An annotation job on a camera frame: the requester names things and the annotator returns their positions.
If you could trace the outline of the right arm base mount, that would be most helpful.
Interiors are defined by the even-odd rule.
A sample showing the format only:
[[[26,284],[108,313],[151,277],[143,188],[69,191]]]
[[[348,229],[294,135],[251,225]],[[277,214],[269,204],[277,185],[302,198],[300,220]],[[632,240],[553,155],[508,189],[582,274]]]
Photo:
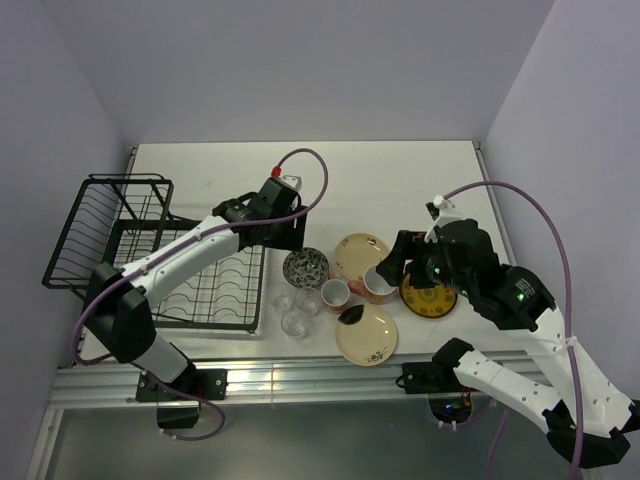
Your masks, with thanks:
[[[405,362],[395,385],[407,395],[427,395],[431,415],[451,427],[468,421],[473,411],[471,390],[451,370],[435,362]]]

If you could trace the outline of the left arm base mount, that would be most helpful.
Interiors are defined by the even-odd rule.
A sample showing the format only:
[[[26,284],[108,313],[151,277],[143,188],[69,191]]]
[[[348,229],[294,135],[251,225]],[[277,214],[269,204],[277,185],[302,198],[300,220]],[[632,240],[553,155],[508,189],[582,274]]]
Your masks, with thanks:
[[[228,371],[226,369],[191,369],[171,383],[163,384],[151,374],[141,373],[135,393],[137,403],[171,403],[191,401],[192,407],[169,406],[156,408],[157,426],[166,435],[184,441],[195,441],[217,435],[226,423],[224,411],[215,401],[224,400],[227,390]],[[215,412],[218,419],[216,428],[208,434],[187,436],[204,414]]]

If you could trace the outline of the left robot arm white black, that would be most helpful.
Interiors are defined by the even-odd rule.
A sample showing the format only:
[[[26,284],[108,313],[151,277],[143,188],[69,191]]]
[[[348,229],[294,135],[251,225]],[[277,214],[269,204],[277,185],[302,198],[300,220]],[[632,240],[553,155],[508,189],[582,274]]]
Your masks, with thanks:
[[[118,362],[152,373],[170,398],[187,397],[194,368],[157,332],[153,307],[196,273],[246,248],[300,249],[306,220],[301,186],[297,176],[271,177],[258,192],[220,203],[159,250],[120,268],[99,265],[82,314],[86,327]]]

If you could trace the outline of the patterned pink ceramic bowl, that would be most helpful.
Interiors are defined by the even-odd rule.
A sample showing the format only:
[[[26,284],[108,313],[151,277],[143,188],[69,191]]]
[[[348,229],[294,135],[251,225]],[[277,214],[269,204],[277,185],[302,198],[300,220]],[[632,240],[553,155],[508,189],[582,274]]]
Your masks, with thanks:
[[[318,288],[329,278],[330,265],[321,251],[304,247],[285,257],[282,272],[284,279],[294,288]]]

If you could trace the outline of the large pink flower mug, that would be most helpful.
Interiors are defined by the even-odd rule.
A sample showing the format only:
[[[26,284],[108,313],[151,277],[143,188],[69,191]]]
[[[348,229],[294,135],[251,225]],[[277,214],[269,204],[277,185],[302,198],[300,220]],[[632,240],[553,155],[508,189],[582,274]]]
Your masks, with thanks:
[[[369,267],[363,276],[364,297],[372,304],[381,305],[391,301],[398,288],[391,286],[377,272],[375,266]]]

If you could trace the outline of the small pink mug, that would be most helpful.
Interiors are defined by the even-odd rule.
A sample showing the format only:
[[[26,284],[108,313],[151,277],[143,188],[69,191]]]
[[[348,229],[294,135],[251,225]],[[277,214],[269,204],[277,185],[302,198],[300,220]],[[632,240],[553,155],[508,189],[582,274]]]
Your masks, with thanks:
[[[327,280],[320,289],[325,308],[332,313],[343,313],[348,308],[364,303],[363,284],[338,278]]]

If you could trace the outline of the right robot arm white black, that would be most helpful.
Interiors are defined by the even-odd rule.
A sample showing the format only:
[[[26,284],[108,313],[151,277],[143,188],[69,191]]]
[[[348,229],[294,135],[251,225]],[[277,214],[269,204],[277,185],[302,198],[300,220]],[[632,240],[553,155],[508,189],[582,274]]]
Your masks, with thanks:
[[[548,380],[539,385],[488,359],[459,338],[423,365],[409,393],[469,387],[493,396],[534,423],[552,448],[579,466],[619,463],[639,428],[639,403],[620,392],[578,341],[565,333],[554,297],[531,271],[500,262],[476,221],[457,220],[431,232],[401,230],[376,271],[392,286],[444,286],[520,344]]]

